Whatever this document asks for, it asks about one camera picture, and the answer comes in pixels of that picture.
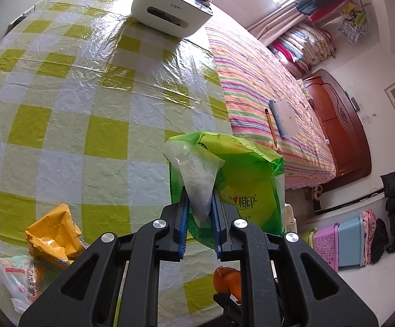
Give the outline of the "green plastic basket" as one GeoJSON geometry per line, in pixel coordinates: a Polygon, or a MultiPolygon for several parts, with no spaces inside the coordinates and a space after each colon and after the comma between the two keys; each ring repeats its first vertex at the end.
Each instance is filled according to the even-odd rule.
{"type": "Polygon", "coordinates": [[[300,237],[311,247],[314,248],[313,238],[317,232],[317,228],[313,227],[309,231],[301,232],[300,237]]]}

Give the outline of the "purple plastic basket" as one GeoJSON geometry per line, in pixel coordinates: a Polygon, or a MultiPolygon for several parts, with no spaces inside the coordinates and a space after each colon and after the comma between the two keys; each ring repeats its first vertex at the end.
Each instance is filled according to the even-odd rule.
{"type": "Polygon", "coordinates": [[[339,223],[318,230],[313,236],[313,249],[335,271],[339,270],[339,223]]]}

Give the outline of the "yellow pencil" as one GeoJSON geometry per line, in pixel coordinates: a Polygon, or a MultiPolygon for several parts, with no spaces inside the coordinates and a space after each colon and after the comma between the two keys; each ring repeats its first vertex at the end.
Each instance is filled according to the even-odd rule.
{"type": "Polygon", "coordinates": [[[273,140],[273,146],[274,146],[275,149],[277,149],[276,132],[275,132],[275,129],[273,127],[273,123],[272,123],[272,120],[271,120],[271,117],[270,117],[270,111],[268,110],[268,108],[265,108],[265,114],[266,114],[266,119],[268,121],[270,134],[271,134],[271,137],[272,137],[272,140],[273,140]]]}

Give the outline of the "orange snack bag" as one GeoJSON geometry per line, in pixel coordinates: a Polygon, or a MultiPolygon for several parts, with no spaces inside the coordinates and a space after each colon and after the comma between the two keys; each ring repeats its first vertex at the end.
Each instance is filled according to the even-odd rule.
{"type": "Polygon", "coordinates": [[[29,225],[24,234],[33,257],[60,268],[71,265],[86,250],[67,204],[50,210],[29,225]]]}

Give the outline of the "green plastic tissue pack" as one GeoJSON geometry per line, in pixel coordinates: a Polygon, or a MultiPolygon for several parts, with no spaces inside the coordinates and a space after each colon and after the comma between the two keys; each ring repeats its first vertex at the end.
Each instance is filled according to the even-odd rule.
{"type": "Polygon", "coordinates": [[[264,232],[283,234],[285,161],[273,149],[228,134],[198,131],[170,137],[164,156],[171,200],[178,202],[182,191],[188,194],[188,231],[199,243],[214,247],[209,219],[213,189],[221,202],[237,208],[241,218],[264,232]]]}

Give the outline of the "hanging clothes on rack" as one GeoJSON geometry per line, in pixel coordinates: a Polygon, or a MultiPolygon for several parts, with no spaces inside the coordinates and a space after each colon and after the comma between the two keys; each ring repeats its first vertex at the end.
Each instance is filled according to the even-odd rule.
{"type": "Polygon", "coordinates": [[[362,0],[295,0],[296,9],[315,25],[342,17],[339,32],[356,44],[362,35],[369,32],[366,4],[362,0]]]}

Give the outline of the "red wooden headboard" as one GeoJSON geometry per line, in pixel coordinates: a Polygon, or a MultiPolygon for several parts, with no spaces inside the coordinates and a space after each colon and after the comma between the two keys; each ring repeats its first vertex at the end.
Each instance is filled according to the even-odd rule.
{"type": "Polygon", "coordinates": [[[336,177],[323,184],[324,191],[337,189],[371,174],[370,147],[361,120],[338,81],[320,69],[304,79],[313,108],[336,167],[336,177]]]}

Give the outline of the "orange fruit peel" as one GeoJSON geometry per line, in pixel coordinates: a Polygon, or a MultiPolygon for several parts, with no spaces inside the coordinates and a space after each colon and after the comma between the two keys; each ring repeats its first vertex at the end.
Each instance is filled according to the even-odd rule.
{"type": "Polygon", "coordinates": [[[242,300],[241,272],[231,267],[217,267],[213,274],[213,285],[216,293],[234,296],[242,300]]]}

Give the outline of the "clear printed snack wrapper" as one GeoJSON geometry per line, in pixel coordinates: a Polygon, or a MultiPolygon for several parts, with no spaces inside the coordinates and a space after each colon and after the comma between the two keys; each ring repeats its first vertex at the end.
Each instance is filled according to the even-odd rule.
{"type": "Polygon", "coordinates": [[[53,277],[51,269],[27,255],[0,258],[0,278],[18,314],[41,296],[53,277]]]}

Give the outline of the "blue plastic storage bin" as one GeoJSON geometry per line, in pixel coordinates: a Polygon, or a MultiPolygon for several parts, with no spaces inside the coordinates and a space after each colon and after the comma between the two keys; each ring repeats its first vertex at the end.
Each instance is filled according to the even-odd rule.
{"type": "Polygon", "coordinates": [[[338,228],[339,267],[361,267],[364,263],[364,227],[361,215],[338,228]]]}

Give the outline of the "yellow checkered plastic tablecloth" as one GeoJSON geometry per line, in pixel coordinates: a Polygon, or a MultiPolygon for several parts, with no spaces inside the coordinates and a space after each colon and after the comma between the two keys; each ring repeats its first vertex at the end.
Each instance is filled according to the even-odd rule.
{"type": "MultiPolygon", "coordinates": [[[[231,132],[205,30],[177,40],[133,0],[52,0],[0,42],[0,258],[59,204],[83,240],[126,235],[171,201],[165,141],[231,132]]],[[[19,321],[0,278],[0,309],[19,321]]]]}

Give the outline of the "pink cartoon bag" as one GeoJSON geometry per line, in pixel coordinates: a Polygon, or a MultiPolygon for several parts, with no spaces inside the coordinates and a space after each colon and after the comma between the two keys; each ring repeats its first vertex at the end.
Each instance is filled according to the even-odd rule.
{"type": "Polygon", "coordinates": [[[373,238],[376,231],[376,216],[371,209],[364,210],[361,213],[362,225],[364,231],[364,262],[363,265],[371,263],[371,249],[373,238]]]}

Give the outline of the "stack of folded quilts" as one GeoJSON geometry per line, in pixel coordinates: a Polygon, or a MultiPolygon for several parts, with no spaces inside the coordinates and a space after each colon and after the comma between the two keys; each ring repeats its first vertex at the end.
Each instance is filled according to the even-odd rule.
{"type": "Polygon", "coordinates": [[[299,23],[284,32],[268,49],[296,79],[336,56],[332,34],[314,24],[299,23]]]}

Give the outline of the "striped colourful bed sheet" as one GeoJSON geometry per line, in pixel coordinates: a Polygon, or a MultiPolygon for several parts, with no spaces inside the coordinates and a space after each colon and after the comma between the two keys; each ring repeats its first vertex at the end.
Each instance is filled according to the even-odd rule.
{"type": "Polygon", "coordinates": [[[336,178],[336,164],[301,84],[238,24],[206,26],[234,136],[274,149],[288,189],[336,178]]]}

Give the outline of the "white desktop organizer box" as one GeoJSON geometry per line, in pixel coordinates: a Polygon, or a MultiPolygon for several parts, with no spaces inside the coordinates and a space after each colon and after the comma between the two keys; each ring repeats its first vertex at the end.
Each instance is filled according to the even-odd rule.
{"type": "Polygon", "coordinates": [[[212,16],[201,0],[133,0],[132,18],[176,38],[195,34],[212,16]]]}

